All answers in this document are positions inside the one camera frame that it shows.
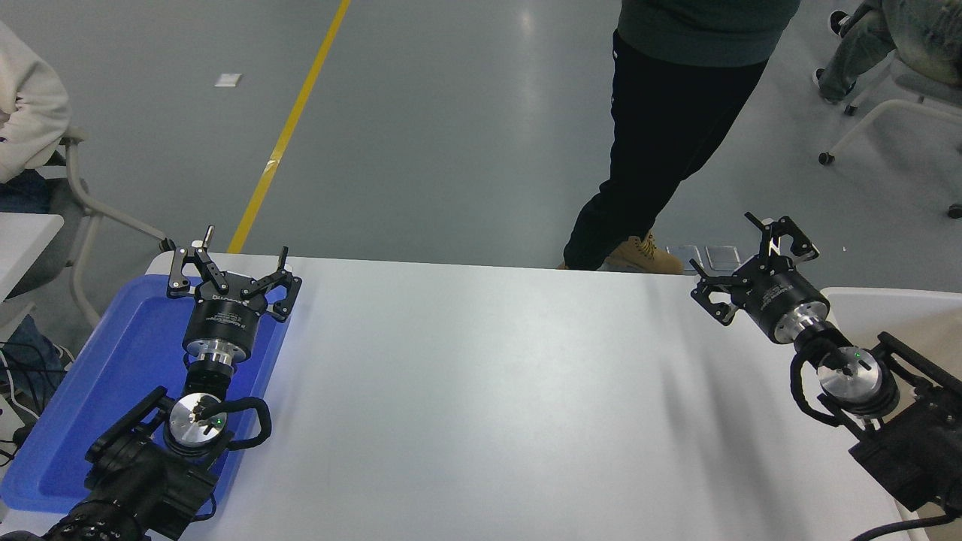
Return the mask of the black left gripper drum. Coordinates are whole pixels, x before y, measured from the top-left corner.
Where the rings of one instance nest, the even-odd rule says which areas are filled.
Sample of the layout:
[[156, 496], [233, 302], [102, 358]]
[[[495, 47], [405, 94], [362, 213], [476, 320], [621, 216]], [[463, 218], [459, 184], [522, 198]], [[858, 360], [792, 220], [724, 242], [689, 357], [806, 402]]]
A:
[[186, 352], [200, 354], [205, 343], [214, 341], [229, 343], [231, 354], [252, 352], [261, 315], [268, 307], [265, 294], [259, 292], [253, 298], [243, 299], [224, 297], [216, 292], [203, 295], [197, 290], [193, 300], [195, 308], [183, 336]]

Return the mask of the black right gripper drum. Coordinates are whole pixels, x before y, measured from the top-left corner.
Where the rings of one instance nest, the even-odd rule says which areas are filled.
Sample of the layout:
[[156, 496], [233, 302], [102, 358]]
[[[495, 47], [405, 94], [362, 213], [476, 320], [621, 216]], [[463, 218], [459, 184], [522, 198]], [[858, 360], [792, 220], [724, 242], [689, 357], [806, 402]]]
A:
[[752, 259], [734, 274], [733, 304], [748, 312], [773, 343], [793, 343], [805, 328], [827, 319], [830, 304], [789, 264]]

